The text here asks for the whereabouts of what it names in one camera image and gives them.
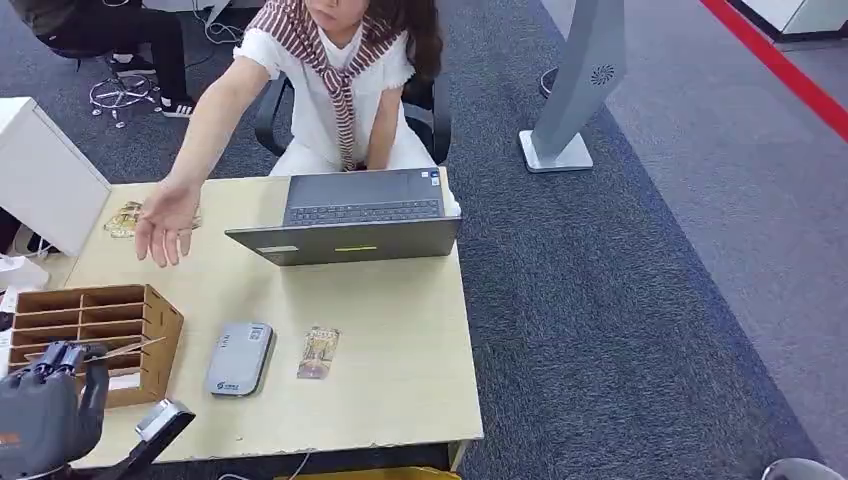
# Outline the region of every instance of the gray power bank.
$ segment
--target gray power bank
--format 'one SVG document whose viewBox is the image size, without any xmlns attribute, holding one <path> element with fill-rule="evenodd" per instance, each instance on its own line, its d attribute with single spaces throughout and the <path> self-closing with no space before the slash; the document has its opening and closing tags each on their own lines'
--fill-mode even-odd
<svg viewBox="0 0 848 480">
<path fill-rule="evenodd" d="M 273 330 L 264 323 L 228 323 L 212 353 L 206 389 L 213 395 L 241 397 L 259 386 Z"/>
</svg>

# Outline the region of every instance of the woman's right arm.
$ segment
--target woman's right arm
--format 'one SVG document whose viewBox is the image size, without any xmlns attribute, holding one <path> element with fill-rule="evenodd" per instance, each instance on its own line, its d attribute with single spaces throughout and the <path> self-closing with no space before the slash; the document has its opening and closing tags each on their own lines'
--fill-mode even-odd
<svg viewBox="0 0 848 480">
<path fill-rule="evenodd" d="M 191 248 L 200 187 L 215 168 L 244 111 L 268 83 L 268 70 L 237 56 L 197 102 L 171 173 L 145 200 L 135 228 L 136 255 L 160 267 L 177 265 Z"/>
<path fill-rule="evenodd" d="M 237 56 L 197 102 L 169 181 L 202 184 L 221 159 L 247 107 L 270 76 L 255 61 Z"/>
</svg>

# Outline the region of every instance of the black pants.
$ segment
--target black pants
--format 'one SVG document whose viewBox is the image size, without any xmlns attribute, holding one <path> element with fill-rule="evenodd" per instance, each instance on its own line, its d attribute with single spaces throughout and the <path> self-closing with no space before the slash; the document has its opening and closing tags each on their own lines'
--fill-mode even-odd
<svg viewBox="0 0 848 480">
<path fill-rule="evenodd" d="M 61 27 L 38 39 L 56 49 L 115 53 L 135 53 L 139 44 L 149 43 L 162 96 L 188 97 L 183 32 L 176 15 L 141 8 L 140 0 L 120 7 L 107 7 L 102 0 L 78 3 L 79 9 Z"/>
</svg>

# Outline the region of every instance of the long brown hair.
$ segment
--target long brown hair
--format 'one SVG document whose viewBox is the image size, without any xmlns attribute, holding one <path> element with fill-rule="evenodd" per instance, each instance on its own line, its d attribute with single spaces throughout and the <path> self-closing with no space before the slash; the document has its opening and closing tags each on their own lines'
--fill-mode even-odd
<svg viewBox="0 0 848 480">
<path fill-rule="evenodd" d="M 429 79 L 439 75 L 444 42 L 439 28 L 436 0 L 371 0 L 368 15 L 388 24 L 388 38 L 408 31 L 409 47 L 406 54 L 415 66 L 415 71 Z"/>
</svg>

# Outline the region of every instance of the striped scarf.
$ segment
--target striped scarf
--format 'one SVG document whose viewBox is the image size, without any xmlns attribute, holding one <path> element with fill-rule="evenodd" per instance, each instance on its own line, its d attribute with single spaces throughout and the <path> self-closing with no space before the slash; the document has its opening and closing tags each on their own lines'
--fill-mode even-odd
<svg viewBox="0 0 848 480">
<path fill-rule="evenodd" d="M 320 27 L 309 15 L 304 0 L 268 0 L 247 27 L 270 34 L 324 81 L 336 114 L 339 152 L 346 171 L 357 170 L 360 166 L 360 162 L 353 158 L 353 79 L 379 60 L 400 36 L 398 34 L 385 41 L 369 42 L 367 40 L 383 38 L 389 27 L 367 15 L 362 22 L 364 31 L 359 50 L 350 64 L 341 69 L 333 67 L 327 60 L 327 52 L 318 34 Z"/>
</svg>

